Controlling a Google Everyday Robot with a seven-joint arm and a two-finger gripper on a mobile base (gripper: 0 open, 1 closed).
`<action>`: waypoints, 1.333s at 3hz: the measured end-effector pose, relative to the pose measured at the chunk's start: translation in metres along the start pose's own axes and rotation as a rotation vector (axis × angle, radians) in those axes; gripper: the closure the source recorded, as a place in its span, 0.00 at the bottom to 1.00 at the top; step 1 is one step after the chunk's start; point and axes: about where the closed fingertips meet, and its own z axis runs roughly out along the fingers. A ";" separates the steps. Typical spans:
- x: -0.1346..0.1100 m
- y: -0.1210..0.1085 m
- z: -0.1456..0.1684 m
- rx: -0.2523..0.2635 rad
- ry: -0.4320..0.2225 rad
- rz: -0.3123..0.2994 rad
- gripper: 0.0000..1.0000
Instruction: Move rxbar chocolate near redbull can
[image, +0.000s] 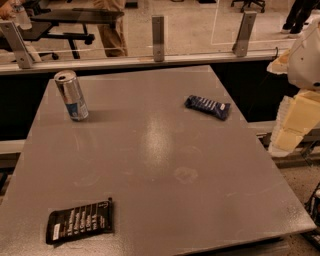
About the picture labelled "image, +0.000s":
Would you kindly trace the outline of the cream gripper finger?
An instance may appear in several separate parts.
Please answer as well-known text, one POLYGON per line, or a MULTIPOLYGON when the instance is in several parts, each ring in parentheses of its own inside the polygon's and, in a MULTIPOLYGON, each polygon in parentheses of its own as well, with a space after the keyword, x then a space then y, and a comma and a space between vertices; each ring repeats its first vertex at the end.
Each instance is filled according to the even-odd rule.
POLYGON ((290 50, 287 49, 267 66, 267 71, 272 74, 286 74, 289 62, 290 50))
POLYGON ((268 152, 273 157, 286 157, 295 150, 302 139, 300 134, 280 129, 272 133, 268 152))

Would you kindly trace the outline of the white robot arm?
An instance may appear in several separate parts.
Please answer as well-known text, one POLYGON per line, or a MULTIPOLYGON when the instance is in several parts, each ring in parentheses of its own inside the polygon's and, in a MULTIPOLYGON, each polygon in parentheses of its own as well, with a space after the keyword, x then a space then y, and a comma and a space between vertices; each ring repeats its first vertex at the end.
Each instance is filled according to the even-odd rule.
POLYGON ((299 91, 280 102, 268 152, 273 157, 292 153, 320 123, 320 19, 314 19, 292 48, 273 61, 268 71, 286 73, 299 91))

